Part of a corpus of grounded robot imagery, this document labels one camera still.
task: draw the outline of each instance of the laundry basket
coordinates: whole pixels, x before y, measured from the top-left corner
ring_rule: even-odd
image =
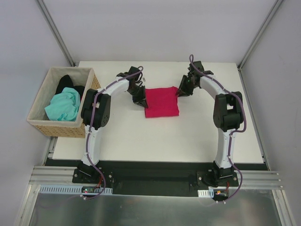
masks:
[[[79,113],[76,121],[51,121],[46,115],[45,107],[50,104],[50,100],[55,95],[60,79],[67,74],[71,77],[74,86],[85,86]],[[85,137],[85,126],[80,117],[80,112],[87,90],[99,88],[100,84],[92,68],[51,67],[32,105],[27,121],[46,136]]]

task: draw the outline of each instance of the gray wall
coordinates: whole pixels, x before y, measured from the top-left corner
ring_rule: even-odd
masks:
[[[67,62],[33,0],[1,1],[0,34],[0,224],[11,226],[48,142],[27,114],[49,67]]]
[[[239,63],[275,0],[45,0],[79,60]]]
[[[272,170],[301,222],[301,1],[286,0],[243,68]]]

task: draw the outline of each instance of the teal cloth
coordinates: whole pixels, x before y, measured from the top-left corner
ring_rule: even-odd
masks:
[[[79,93],[73,88],[65,87],[61,93],[53,96],[45,111],[52,121],[75,121],[79,105]]]

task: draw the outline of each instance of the pink towel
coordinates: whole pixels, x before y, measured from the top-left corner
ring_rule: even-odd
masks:
[[[177,87],[146,89],[146,118],[179,116]]]

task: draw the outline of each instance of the white table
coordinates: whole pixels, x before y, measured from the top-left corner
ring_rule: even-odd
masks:
[[[130,66],[144,66],[146,88],[180,85],[188,62],[99,62],[81,61],[92,67],[101,86],[106,86]],[[235,63],[203,63],[228,90],[243,94],[247,130],[237,134],[234,162],[263,163],[246,97]],[[212,162],[217,151],[217,128],[213,123],[214,100],[206,91],[194,89],[193,96],[178,98],[180,116],[146,119],[144,109],[132,102],[129,93],[111,101],[111,116],[101,144],[101,160]],[[53,159],[79,160],[85,139],[59,137]]]

